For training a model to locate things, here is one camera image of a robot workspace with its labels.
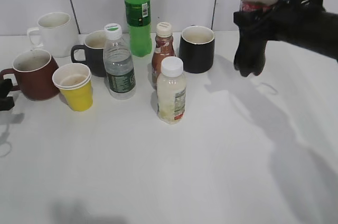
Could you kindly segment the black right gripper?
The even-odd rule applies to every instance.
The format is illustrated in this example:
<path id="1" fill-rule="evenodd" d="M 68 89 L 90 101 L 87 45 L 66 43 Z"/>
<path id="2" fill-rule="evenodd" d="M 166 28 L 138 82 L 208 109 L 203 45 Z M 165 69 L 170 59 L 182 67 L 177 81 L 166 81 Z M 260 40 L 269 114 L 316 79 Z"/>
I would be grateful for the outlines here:
<path id="1" fill-rule="evenodd" d="M 327 12 L 323 0 L 279 0 L 274 10 L 234 12 L 233 22 L 240 42 L 278 39 L 337 60 L 337 14 Z"/>

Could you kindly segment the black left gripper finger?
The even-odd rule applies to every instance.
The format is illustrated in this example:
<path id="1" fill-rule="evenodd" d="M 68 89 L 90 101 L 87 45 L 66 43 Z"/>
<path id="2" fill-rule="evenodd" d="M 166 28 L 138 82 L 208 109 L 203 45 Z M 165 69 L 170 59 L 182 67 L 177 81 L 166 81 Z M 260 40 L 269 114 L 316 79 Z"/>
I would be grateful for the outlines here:
<path id="1" fill-rule="evenodd" d="M 7 111 L 14 107 L 14 100 L 12 96 L 8 96 L 12 90 L 13 84 L 11 79 L 1 79 L 0 87 L 0 111 Z"/>

